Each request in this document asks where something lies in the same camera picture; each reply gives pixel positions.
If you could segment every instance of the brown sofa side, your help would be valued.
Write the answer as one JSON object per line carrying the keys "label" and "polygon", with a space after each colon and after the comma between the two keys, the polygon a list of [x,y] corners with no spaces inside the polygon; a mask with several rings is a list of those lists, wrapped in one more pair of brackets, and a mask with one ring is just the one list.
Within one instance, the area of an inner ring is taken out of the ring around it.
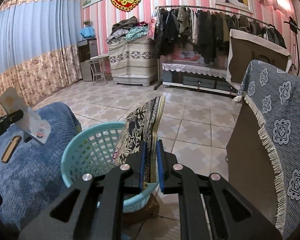
{"label": "brown sofa side", "polygon": [[254,113],[244,102],[226,147],[229,183],[275,225],[275,174],[258,135],[259,129]]}

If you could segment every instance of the laundry basket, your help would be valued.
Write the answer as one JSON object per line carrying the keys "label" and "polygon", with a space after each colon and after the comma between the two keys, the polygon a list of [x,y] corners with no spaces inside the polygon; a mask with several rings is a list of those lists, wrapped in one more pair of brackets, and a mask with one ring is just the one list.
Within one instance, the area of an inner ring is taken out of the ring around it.
{"label": "laundry basket", "polygon": [[[98,124],[82,131],[70,141],[61,159],[62,179],[67,187],[83,174],[100,176],[115,167],[112,156],[123,127],[124,122]],[[139,195],[124,200],[123,212],[130,213],[143,208],[158,184],[149,183]]]}

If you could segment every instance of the red tag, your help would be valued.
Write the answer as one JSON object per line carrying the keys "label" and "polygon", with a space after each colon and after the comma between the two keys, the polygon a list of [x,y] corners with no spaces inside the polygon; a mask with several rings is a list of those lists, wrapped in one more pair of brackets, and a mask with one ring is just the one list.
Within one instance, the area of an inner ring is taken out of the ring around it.
{"label": "red tag", "polygon": [[117,147],[114,151],[114,155],[112,157],[112,163],[114,163],[114,160],[116,159],[117,155],[118,155],[118,152],[119,152],[119,148]]}

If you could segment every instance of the clothes rack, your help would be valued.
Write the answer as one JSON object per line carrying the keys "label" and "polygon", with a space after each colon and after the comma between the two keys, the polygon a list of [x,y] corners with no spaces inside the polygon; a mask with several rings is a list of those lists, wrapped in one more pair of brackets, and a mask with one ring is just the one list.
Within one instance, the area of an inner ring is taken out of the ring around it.
{"label": "clothes rack", "polygon": [[222,11],[222,12],[232,13],[232,14],[236,14],[236,15],[242,15],[242,16],[245,16],[249,19],[256,20],[257,22],[260,22],[260,23],[263,23],[263,24],[269,26],[268,23],[260,21],[258,19],[255,19],[253,17],[247,16],[245,14],[236,13],[236,12],[232,12],[232,11],[228,11],[228,10],[224,10],[224,9],[213,8],[213,7],[196,6],[196,5],[165,5],[165,6],[156,6],[155,8],[156,9],[157,8],[171,8],[171,7],[181,7],[181,6],[188,7],[188,8],[200,8],[200,9],[207,9],[207,10],[214,10],[214,11]]}

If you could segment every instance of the tassel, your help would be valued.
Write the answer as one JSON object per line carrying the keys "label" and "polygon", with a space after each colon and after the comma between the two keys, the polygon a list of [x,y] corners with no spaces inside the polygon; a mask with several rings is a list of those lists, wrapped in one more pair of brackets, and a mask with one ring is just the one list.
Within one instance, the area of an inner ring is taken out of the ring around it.
{"label": "tassel", "polygon": [[236,96],[232,101],[240,103],[242,101],[243,96]]}

